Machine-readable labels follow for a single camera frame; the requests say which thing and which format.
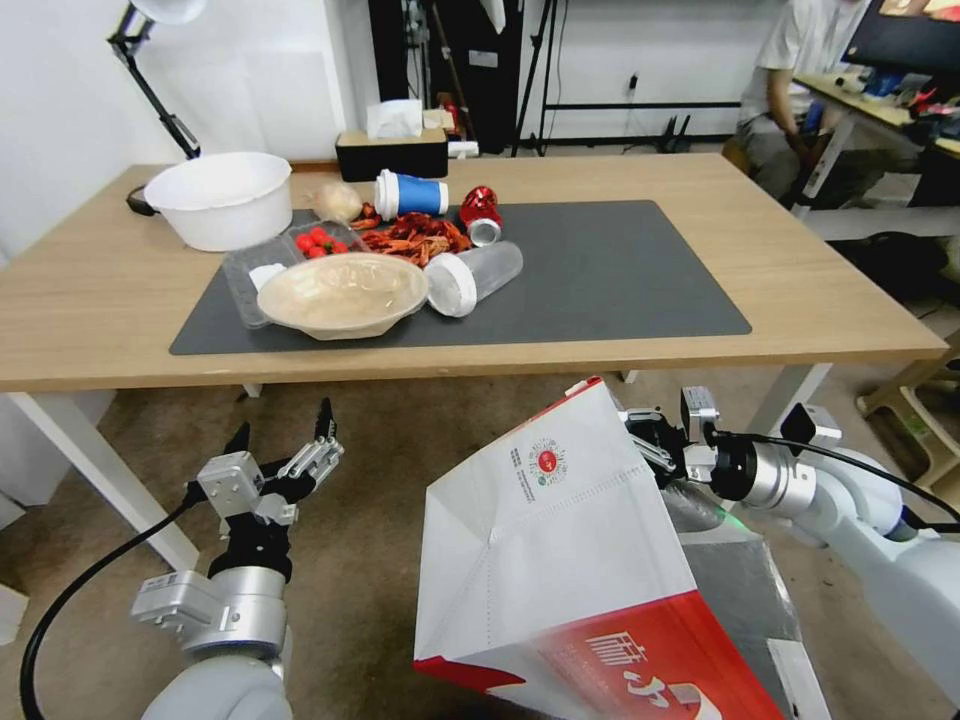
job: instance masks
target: desk lamp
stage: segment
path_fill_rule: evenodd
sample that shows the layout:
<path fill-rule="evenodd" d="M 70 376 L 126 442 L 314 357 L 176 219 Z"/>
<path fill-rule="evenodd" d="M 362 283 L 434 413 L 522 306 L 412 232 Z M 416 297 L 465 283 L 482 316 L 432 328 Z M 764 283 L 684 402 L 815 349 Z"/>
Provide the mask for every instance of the desk lamp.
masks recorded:
<path fill-rule="evenodd" d="M 137 86 L 160 116 L 160 122 L 180 149 L 191 160 L 200 156 L 200 143 L 183 121 L 169 112 L 150 87 L 137 67 L 136 55 L 140 46 L 150 39 L 155 23 L 184 25 L 203 12 L 207 0 L 134 0 L 127 5 L 116 31 L 107 38 L 114 54 L 133 76 Z M 133 27 L 139 21 L 139 28 Z"/>

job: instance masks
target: computer monitor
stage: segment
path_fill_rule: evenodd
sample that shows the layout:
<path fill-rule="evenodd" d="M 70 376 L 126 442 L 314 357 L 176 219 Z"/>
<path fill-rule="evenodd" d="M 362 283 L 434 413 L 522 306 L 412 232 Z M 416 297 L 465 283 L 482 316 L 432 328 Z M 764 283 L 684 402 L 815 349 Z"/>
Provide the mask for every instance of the computer monitor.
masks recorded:
<path fill-rule="evenodd" d="M 960 76 L 960 0 L 871 0 L 843 59 Z"/>

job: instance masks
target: lamp arm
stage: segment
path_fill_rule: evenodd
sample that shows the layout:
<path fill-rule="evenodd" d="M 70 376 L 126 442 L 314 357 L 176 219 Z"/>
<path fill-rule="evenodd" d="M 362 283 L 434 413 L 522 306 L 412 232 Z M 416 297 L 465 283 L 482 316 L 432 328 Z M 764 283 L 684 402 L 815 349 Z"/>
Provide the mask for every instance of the lamp arm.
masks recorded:
<path fill-rule="evenodd" d="M 146 40 L 150 39 L 150 30 L 153 28 L 153 20 L 145 18 L 143 23 L 140 25 L 140 29 L 137 30 L 135 34 L 131 34 L 131 26 L 136 19 L 136 15 L 137 9 L 132 4 L 128 4 L 127 9 L 120 18 L 120 23 L 117 25 L 116 32 L 107 38 L 107 42 L 110 43 L 114 54 L 117 56 L 120 62 L 122 62 L 124 67 L 127 68 L 127 71 L 133 77 L 134 82 L 137 83 L 140 91 L 146 95 L 147 100 L 149 100 L 150 104 L 153 105 L 154 110 L 157 111 L 160 122 L 163 123 L 163 126 L 167 129 L 167 132 L 170 133 L 170 136 L 173 138 L 174 142 L 176 142 L 177 145 L 180 146 L 180 149 L 183 150 L 184 154 L 187 156 L 187 159 L 199 157 L 200 143 L 197 141 L 197 138 L 192 132 L 190 132 L 190 129 L 180 118 L 164 107 L 163 103 L 160 102 L 160 98 L 157 97 L 157 94 L 153 91 L 153 88 L 150 87 L 147 79 L 137 67 L 137 61 L 135 57 L 137 50 L 140 49 L 140 46 Z"/>

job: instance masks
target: desk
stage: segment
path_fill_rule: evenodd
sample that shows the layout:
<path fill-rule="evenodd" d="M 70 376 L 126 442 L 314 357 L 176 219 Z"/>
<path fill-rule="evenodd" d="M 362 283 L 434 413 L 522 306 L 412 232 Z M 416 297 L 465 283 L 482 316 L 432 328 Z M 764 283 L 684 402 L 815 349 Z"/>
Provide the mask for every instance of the desk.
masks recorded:
<path fill-rule="evenodd" d="M 489 184 L 504 203 L 655 200 L 753 326 L 749 335 L 173 356 L 167 349 L 221 256 L 190 250 L 162 219 L 127 209 L 129 189 L 156 172 L 131 168 L 0 272 L 0 391 L 138 530 L 165 513 L 59 391 L 799 366 L 758 414 L 769 430 L 787 402 L 812 391 L 824 363 L 933 358 L 945 348 L 719 155 L 664 155 L 470 160 L 451 163 L 447 182 L 455 198 Z M 295 174 L 293 197 L 320 178 Z M 358 188 L 369 198 L 370 183 Z M 176 527 L 153 545 L 177 569 L 196 561 Z"/>
<path fill-rule="evenodd" d="M 844 118 L 834 130 L 830 144 L 810 175 L 803 195 L 812 200 L 817 197 L 830 170 L 843 151 L 850 133 L 857 124 L 879 132 L 894 143 L 906 145 L 918 152 L 922 149 L 903 134 L 903 126 L 910 122 L 910 114 L 893 104 L 893 98 L 879 101 L 865 100 L 863 95 L 844 92 L 837 87 L 837 78 L 855 79 L 855 74 L 829 73 L 825 75 L 798 75 L 794 82 L 810 90 L 818 100 L 844 113 Z M 935 147 L 945 155 L 960 160 L 960 141 L 937 140 Z M 810 213 L 809 204 L 797 204 L 792 212 L 805 219 L 824 240 L 849 240 L 865 237 L 875 232 L 909 232 L 921 235 L 952 235 L 960 229 L 960 208 L 898 208 L 872 210 L 821 210 Z M 860 234 L 845 234 L 844 228 L 855 228 Z"/>

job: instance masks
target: white bottle cap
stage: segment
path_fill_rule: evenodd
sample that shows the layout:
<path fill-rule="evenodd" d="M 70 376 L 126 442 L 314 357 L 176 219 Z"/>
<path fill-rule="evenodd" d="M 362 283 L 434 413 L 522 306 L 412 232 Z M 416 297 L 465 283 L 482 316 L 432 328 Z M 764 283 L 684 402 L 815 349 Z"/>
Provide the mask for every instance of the white bottle cap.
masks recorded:
<path fill-rule="evenodd" d="M 373 186 L 373 207 L 384 220 L 393 220 L 400 208 L 400 183 L 389 170 L 381 170 Z"/>
<path fill-rule="evenodd" d="M 441 253 L 426 267 L 427 301 L 448 317 L 465 317 L 477 306 L 477 281 L 467 264 L 453 253 Z"/>
<path fill-rule="evenodd" d="M 437 215 L 444 215 L 450 208 L 450 189 L 446 183 L 439 181 L 437 187 L 440 190 L 440 208 L 437 210 Z"/>

